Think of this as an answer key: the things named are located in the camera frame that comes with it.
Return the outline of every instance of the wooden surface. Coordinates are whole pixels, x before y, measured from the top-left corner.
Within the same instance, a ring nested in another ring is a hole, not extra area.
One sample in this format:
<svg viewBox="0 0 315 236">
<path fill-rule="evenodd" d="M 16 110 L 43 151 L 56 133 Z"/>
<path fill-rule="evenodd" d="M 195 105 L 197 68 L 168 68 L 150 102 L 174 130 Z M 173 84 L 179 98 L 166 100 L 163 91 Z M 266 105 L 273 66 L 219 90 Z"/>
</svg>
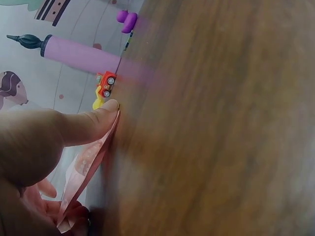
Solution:
<svg viewBox="0 0 315 236">
<path fill-rule="evenodd" d="M 315 0 L 146 0 L 103 235 L 315 234 Z"/>
</svg>

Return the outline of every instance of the pink plastic bag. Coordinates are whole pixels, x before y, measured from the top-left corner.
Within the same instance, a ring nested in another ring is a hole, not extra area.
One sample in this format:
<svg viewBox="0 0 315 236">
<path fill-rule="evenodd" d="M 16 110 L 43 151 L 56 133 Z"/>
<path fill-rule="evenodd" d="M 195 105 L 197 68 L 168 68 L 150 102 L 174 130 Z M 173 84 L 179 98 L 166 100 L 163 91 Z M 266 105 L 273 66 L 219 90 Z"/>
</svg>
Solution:
<svg viewBox="0 0 315 236">
<path fill-rule="evenodd" d="M 64 186 L 57 226 L 59 226 L 63 221 L 67 209 L 70 208 L 74 202 L 76 202 L 101 164 L 103 157 L 106 156 L 112 134 L 119 118 L 119 114 L 120 112 L 118 111 L 113 126 L 104 135 L 104 137 L 91 144 L 88 144 L 77 156 L 77 158 L 73 160 L 73 163 L 66 171 L 66 176 L 70 176 Z"/>
</svg>

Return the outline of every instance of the pink dot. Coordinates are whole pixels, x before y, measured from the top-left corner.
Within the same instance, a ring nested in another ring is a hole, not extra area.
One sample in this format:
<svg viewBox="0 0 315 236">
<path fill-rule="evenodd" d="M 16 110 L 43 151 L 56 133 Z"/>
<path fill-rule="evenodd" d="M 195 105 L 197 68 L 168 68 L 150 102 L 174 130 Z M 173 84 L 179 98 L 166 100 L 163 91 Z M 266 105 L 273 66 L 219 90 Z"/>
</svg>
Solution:
<svg viewBox="0 0 315 236">
<path fill-rule="evenodd" d="M 99 43 L 93 44 L 93 47 L 102 50 L 102 45 L 100 45 Z"/>
</svg>

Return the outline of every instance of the hand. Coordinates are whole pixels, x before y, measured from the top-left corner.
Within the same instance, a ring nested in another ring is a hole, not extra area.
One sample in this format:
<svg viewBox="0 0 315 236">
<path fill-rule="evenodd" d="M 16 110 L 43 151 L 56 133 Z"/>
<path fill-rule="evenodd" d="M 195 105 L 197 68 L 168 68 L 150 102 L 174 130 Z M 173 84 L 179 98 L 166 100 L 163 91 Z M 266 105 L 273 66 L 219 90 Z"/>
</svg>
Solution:
<svg viewBox="0 0 315 236">
<path fill-rule="evenodd" d="M 119 105 L 109 100 L 90 113 L 64 115 L 53 110 L 0 114 L 0 235 L 60 235 L 56 228 L 59 202 L 45 180 L 64 147 L 91 143 L 113 124 Z M 64 235 L 86 235 L 87 209 L 79 203 L 69 211 Z"/>
</svg>

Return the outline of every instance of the red toy car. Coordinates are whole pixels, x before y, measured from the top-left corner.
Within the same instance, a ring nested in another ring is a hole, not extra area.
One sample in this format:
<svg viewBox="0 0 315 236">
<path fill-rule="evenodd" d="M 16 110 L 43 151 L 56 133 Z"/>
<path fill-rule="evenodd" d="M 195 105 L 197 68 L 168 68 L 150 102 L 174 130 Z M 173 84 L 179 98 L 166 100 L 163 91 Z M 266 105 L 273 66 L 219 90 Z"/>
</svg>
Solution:
<svg viewBox="0 0 315 236">
<path fill-rule="evenodd" d="M 104 75 L 98 73 L 96 75 L 97 87 L 102 86 L 102 89 L 98 92 L 99 95 L 109 97 L 115 80 L 116 75 L 112 72 L 106 71 Z"/>
</svg>

